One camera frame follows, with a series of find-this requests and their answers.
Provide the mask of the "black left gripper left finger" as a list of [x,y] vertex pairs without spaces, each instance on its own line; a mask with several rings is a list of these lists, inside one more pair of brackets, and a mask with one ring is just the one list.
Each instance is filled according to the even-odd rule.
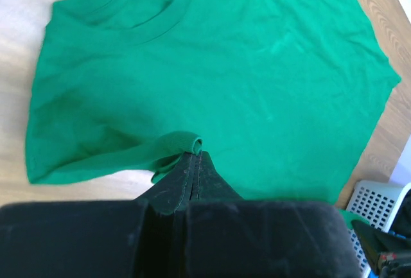
[[176,277],[196,163],[184,154],[133,200],[2,206],[1,276]]

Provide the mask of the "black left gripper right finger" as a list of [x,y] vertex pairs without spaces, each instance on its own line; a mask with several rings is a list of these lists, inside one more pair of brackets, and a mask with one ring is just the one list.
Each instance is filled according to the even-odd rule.
[[359,277],[340,212],[313,201],[243,200],[207,153],[186,154],[175,210],[177,277]]

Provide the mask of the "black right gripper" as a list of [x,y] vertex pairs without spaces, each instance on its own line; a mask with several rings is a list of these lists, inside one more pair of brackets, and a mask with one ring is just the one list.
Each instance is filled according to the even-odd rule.
[[410,239],[351,222],[366,260],[378,277],[410,277]]

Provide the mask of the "green t shirt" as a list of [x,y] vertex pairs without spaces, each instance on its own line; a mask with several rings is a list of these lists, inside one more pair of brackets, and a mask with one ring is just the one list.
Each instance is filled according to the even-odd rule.
[[207,152],[244,198],[334,203],[399,82],[357,0],[57,1],[28,180],[158,182]]

